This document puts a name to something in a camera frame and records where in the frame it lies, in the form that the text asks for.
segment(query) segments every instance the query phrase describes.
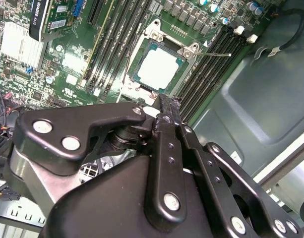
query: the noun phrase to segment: capacitor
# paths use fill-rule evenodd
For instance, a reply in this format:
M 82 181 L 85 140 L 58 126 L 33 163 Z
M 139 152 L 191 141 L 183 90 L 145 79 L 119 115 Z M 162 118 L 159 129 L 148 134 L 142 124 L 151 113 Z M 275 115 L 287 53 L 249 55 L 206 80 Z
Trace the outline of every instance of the capacitor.
M 255 11 L 257 9 L 258 5 L 255 2 L 248 2 L 246 4 L 246 9 L 248 11 Z
M 209 12 L 214 13 L 219 10 L 219 7 L 217 4 L 210 4 L 208 10 Z
M 45 77 L 45 81 L 46 81 L 46 83 L 48 83 L 48 84 L 52 84 L 52 83 L 54 83 L 54 81 L 55 81 L 55 77 L 52 76 L 52 75 L 46 76 L 46 77 Z
M 63 50 L 63 47 L 61 45 L 56 46 L 56 51 L 61 52 Z
M 198 0 L 198 5 L 200 6 L 204 6 L 205 4 L 207 4 L 208 0 Z
M 255 11 L 254 11 L 254 15 L 256 16 L 260 16 L 263 13 L 263 8 L 262 7 L 258 7 Z
M 220 18 L 220 23 L 223 25 L 228 25 L 229 24 L 229 20 L 225 17 L 221 17 Z

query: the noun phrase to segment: mounting hole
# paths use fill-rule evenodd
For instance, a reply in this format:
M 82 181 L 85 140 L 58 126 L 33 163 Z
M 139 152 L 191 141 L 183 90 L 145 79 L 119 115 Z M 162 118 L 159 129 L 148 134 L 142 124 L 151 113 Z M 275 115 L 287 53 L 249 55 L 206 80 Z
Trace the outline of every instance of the mounting hole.
M 192 132 L 191 129 L 190 129 L 188 126 L 185 126 L 185 130 L 186 130 L 187 132 L 189 132 L 189 133 Z
M 140 108 L 133 108 L 132 109 L 136 114 L 142 115 L 141 109 Z
M 163 116 L 163 119 L 167 122 L 167 123 L 171 123 L 171 119 L 168 116 Z
M 171 164 L 174 164 L 174 163 L 175 163 L 175 159 L 174 159 L 173 157 L 170 157 L 170 158 L 168 159 L 168 162 L 170 162 Z

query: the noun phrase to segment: chip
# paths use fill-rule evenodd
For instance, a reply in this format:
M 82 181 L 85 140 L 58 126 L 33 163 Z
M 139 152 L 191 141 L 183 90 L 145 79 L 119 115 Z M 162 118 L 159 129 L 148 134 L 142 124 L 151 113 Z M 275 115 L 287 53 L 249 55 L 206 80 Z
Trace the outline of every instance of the chip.
M 34 91 L 33 93 L 33 99 L 40 101 L 42 98 L 42 94 L 40 92 Z
M 241 8 L 237 11 L 237 15 L 238 16 L 242 16 L 243 13 L 244 13 L 244 11 Z

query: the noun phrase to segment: white label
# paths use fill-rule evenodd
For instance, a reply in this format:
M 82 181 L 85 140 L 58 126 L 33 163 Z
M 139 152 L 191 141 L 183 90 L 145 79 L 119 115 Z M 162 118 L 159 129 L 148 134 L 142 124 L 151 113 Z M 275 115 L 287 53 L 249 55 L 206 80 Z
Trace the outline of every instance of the white label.
M 238 155 L 238 153 L 236 151 L 234 151 L 230 157 L 239 165 L 242 162 L 242 159 L 240 158 L 240 156 Z
M 51 30 L 65 26 L 65 25 L 66 25 L 66 20 L 54 21 L 51 24 Z
M 280 47 L 274 47 L 272 52 L 268 55 L 268 57 L 275 56 L 278 52 L 280 52 Z
M 56 12 L 65 12 L 67 10 L 67 6 L 58 6 Z

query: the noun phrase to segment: black cable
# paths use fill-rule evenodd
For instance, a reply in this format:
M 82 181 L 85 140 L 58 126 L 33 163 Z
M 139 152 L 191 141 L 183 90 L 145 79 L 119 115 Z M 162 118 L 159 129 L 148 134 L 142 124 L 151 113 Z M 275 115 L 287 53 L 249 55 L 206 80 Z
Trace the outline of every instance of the black cable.
M 8 187 L 7 183 L 5 183 L 2 186 L 0 186 L 0 192 L 3 191 L 3 189 L 5 189 L 7 187 Z
M 294 14 L 297 14 L 300 16 L 300 18 L 301 18 L 300 25 L 299 25 L 295 35 L 288 42 L 286 42 L 285 44 L 280 46 L 281 51 L 288 48 L 292 44 L 294 44 L 296 42 L 296 40 L 298 40 L 301 37 L 301 35 L 304 31 L 304 10 L 299 9 L 299 8 L 292 8 L 292 9 L 281 11 L 279 13 L 274 14 L 275 17 L 289 16 L 289 15 L 294 15 Z

